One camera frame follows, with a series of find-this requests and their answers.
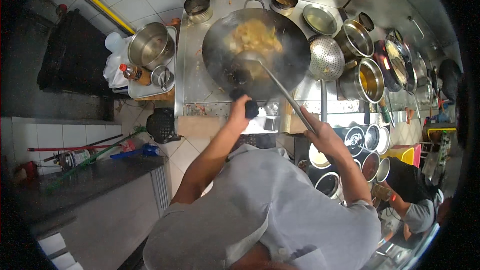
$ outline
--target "perforated strainer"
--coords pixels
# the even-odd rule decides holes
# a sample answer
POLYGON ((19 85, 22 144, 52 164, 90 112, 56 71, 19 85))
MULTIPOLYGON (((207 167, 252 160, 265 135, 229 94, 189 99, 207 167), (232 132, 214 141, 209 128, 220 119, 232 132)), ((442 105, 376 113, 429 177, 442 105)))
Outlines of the perforated strainer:
POLYGON ((345 68, 345 57, 337 42, 317 34, 308 39, 310 44, 310 72, 318 80, 336 81, 345 68))

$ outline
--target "cooking oil bottle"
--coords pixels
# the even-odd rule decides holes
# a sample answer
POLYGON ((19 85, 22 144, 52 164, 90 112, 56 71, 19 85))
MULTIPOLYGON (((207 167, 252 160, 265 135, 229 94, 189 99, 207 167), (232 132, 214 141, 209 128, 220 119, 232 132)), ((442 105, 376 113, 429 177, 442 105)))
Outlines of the cooking oil bottle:
POLYGON ((123 76, 132 81, 136 81, 143 86, 148 86, 152 83, 150 78, 150 72, 143 69, 142 67, 135 65, 126 65, 122 63, 119 67, 120 71, 123 71, 123 76))

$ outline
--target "hanging hook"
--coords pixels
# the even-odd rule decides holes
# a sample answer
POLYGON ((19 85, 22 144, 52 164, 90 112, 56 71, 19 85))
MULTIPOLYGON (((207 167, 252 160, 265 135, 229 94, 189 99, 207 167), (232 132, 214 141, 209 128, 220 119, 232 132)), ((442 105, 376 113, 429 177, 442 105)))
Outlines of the hanging hook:
POLYGON ((418 30, 419 30, 420 33, 421 33, 421 38, 422 38, 422 39, 425 38, 425 35, 423 34, 423 31, 422 31, 422 29, 420 28, 420 26, 417 24, 417 21, 415 21, 415 19, 412 18, 412 16, 408 16, 407 19, 408 19, 409 21, 413 22, 413 24, 415 24, 415 26, 417 26, 418 30))

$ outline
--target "black basket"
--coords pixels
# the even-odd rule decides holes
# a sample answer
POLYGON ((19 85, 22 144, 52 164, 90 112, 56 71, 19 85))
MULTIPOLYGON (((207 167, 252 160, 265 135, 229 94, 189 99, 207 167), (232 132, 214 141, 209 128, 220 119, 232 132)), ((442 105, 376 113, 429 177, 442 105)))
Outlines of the black basket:
POLYGON ((147 132, 157 143, 164 144, 178 141, 180 137, 175 135, 175 116, 171 108, 156 108, 153 114, 147 118, 147 132))

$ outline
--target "metal can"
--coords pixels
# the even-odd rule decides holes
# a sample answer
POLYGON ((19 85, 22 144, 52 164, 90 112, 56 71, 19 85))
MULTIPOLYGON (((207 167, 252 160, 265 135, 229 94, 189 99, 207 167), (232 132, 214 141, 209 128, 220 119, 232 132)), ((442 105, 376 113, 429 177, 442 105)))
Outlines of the metal can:
POLYGON ((93 155, 95 155, 94 149, 79 149, 61 153, 57 160, 64 170, 70 170, 90 159, 93 155))

